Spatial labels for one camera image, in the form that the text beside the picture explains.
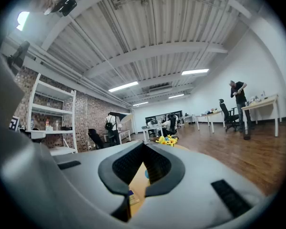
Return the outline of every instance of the wooden floor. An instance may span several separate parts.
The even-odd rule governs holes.
[[[178,144],[218,159],[266,195],[279,188],[286,175],[286,122],[279,124],[278,137],[274,137],[274,123],[259,123],[249,141],[232,129],[226,133],[222,124],[214,124],[215,133],[207,124],[199,126],[200,131],[194,124],[178,129]],[[144,140],[143,134],[132,135],[134,139]]]

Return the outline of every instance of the ceiling light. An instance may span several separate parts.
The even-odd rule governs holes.
[[[208,72],[209,69],[204,69],[204,70],[193,70],[193,71],[183,71],[182,75],[184,74],[198,74],[198,73],[206,73]]]
[[[123,88],[127,88],[127,87],[130,87],[130,86],[134,86],[134,85],[137,85],[139,84],[138,82],[132,82],[132,83],[128,83],[126,85],[123,85],[123,86],[118,86],[116,88],[113,88],[113,89],[110,89],[109,92],[115,92],[115,91],[118,91],[120,89],[123,89]]]
[[[133,106],[139,106],[139,105],[142,105],[142,104],[148,104],[148,102],[140,103],[140,104],[134,104]]]
[[[30,12],[21,12],[17,18],[19,25],[16,27],[19,31],[22,31],[25,21],[28,18]]]
[[[174,98],[174,97],[181,97],[181,96],[183,96],[184,94],[180,94],[180,95],[176,95],[176,96],[171,96],[171,97],[169,97],[169,98]]]

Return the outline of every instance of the shelving unit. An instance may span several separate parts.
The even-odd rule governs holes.
[[[70,153],[77,153],[77,145],[76,145],[76,136],[75,136],[75,97],[76,97],[76,91],[73,91],[74,93],[68,93],[66,91],[63,91],[61,89],[58,89],[54,86],[51,86],[49,84],[46,84],[42,81],[40,81],[40,76],[41,74],[38,74],[36,82],[33,86],[31,96],[30,96],[30,101],[29,101],[29,106],[28,106],[28,118],[27,118],[27,131],[28,132],[40,132],[40,133],[45,133],[46,135],[51,135],[51,134],[62,134],[62,139],[63,139],[63,145],[61,147],[56,147],[56,148],[51,148],[50,153],[52,156],[56,155],[64,155],[64,154],[70,154]],[[62,102],[62,106],[64,107],[64,102],[67,99],[72,98],[72,111],[66,111],[62,109],[55,109],[51,107],[46,107],[42,106],[39,104],[34,104],[34,96],[35,94],[45,96],[57,101]],[[46,130],[39,130],[39,131],[34,131],[31,130],[31,118],[32,118],[32,113],[40,113],[40,114],[45,114],[45,115],[53,115],[53,116],[59,116],[62,118],[62,126],[64,125],[63,122],[63,117],[64,115],[72,115],[71,121],[72,121],[72,130],[71,131],[61,131],[61,130],[53,130],[53,131],[46,131]],[[73,145],[74,148],[70,148],[67,144],[67,142],[64,139],[64,134],[73,134]]]

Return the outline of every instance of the flower bouquet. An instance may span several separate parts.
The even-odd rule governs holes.
[[[170,146],[173,147],[174,144],[177,143],[177,140],[178,140],[177,137],[176,137],[176,138],[172,138],[171,135],[168,135],[167,137],[161,136],[161,137],[159,138],[159,140],[156,141],[156,143],[164,144],[164,145],[170,145]]]

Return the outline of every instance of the black t-shirt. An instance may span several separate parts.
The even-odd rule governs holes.
[[[236,87],[231,87],[231,97],[233,97],[233,93],[237,93],[237,91],[244,85],[243,82],[237,82]],[[245,92],[242,90],[240,94],[235,95],[236,103],[241,104],[246,102]]]

